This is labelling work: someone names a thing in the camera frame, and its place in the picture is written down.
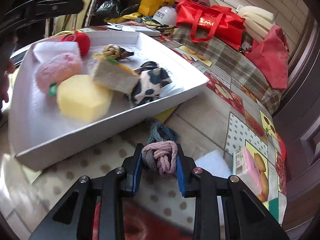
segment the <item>yellow bag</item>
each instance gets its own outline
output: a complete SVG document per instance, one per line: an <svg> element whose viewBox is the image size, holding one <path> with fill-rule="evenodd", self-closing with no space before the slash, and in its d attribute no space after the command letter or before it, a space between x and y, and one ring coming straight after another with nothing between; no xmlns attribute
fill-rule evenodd
<svg viewBox="0 0 320 240"><path fill-rule="evenodd" d="M172 6L175 0L141 0L138 12L153 16L162 6Z"/></svg>

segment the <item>rope knot toy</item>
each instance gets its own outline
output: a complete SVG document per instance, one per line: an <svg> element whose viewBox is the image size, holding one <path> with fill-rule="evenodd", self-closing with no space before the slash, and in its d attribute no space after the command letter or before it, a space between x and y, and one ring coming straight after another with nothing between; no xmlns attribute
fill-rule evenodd
<svg viewBox="0 0 320 240"><path fill-rule="evenodd" d="M128 52L115 44L104 46L102 49L102 54L115 60L125 59L126 57L134 55L133 52Z"/></svg>
<svg viewBox="0 0 320 240"><path fill-rule="evenodd" d="M150 137L147 141L147 144L164 141L164 138L161 137L159 132L165 135L166 139L169 141L175 142L176 140L178 140L179 135L171 128L166 127L159 120L155 118L148 118L146 119L146 121L151 123Z"/></svg>
<svg viewBox="0 0 320 240"><path fill-rule="evenodd" d="M167 178L176 171L177 154L178 147L175 142L155 142L142 149L142 160L150 169L156 171L158 168L160 175Z"/></svg>

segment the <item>red bag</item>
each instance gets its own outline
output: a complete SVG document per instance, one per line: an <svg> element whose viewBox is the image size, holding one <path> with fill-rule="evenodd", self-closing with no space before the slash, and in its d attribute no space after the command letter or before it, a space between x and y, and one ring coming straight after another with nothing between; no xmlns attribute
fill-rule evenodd
<svg viewBox="0 0 320 240"><path fill-rule="evenodd" d="M183 0L177 5L176 12L177 27L182 23L192 25L191 41L204 42L216 36L234 49L240 48L245 19L233 13L231 8L216 5L207 7ZM206 38L195 38L198 26L209 31Z"/></svg>
<svg viewBox="0 0 320 240"><path fill-rule="evenodd" d="M260 44L254 44L244 55L264 74L273 89L286 89L288 84L289 45L282 28L274 25Z"/></svg>

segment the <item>patterned tablecloth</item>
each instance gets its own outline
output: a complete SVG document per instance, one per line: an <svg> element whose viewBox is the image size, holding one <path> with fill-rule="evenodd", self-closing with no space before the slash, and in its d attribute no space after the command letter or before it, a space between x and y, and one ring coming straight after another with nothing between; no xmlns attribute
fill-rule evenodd
<svg viewBox="0 0 320 240"><path fill-rule="evenodd" d="M286 208L285 178L279 168L276 169L280 164L280 147L268 111L246 88L201 55L164 36L155 39L210 79L199 96L179 105L165 121L180 135L178 143L185 155L196 160L218 150L232 170L232 154L239 147L246 146L252 155L258 153L265 162L269 183L264 204L267 208L271 204L278 207L278 212L272 214L282 224ZM0 128L1 152L10 152L7 136L7 125L4 125ZM28 239L80 176L96 178L121 166L124 158L133 154L136 144L146 143L148 136L148 126L140 123L47 168L40 175L21 167L10 155L3 155L0 170L2 214L20 239ZM162 219L192 231L195 199L182 198L175 179L162 179L143 172L134 200Z"/></svg>

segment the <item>finger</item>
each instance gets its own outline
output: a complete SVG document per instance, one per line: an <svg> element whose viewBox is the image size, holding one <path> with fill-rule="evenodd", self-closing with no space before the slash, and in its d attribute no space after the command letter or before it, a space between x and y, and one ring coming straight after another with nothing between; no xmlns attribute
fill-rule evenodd
<svg viewBox="0 0 320 240"><path fill-rule="evenodd" d="M8 63L8 66L7 66L7 72L9 74L12 74L15 70L16 70L16 68L14 66L14 61L10 59L9 63Z"/></svg>

